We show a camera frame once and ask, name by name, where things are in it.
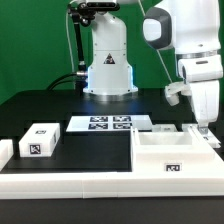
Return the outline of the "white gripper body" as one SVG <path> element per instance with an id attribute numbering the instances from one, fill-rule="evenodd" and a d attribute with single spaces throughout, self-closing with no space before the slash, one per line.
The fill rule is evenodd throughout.
<path id="1" fill-rule="evenodd" d="M 189 85 L 191 106 L 198 124 L 215 122 L 219 112 L 221 56 L 180 59 L 178 73 Z"/>

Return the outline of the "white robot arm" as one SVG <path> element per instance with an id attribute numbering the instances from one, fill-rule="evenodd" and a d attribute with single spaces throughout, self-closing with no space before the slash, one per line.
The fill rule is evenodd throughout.
<path id="1" fill-rule="evenodd" d="M 136 92 L 126 56 L 126 25 L 109 10 L 129 0 L 87 0 L 93 19 L 93 62 L 88 67 L 84 92 L 105 98 Z M 223 67 L 219 50 L 218 0 L 161 0 L 143 14 L 143 38 L 151 48 L 175 51 L 177 76 L 182 80 L 165 87 L 170 105 L 180 94 L 189 97 L 202 133 L 217 120 L 219 79 Z"/>

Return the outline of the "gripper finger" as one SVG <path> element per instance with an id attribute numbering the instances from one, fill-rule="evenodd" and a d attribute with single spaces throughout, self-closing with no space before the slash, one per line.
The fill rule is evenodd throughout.
<path id="1" fill-rule="evenodd" d="M 208 124 L 207 123 L 199 123 L 198 130 L 203 136 L 208 135 Z"/>

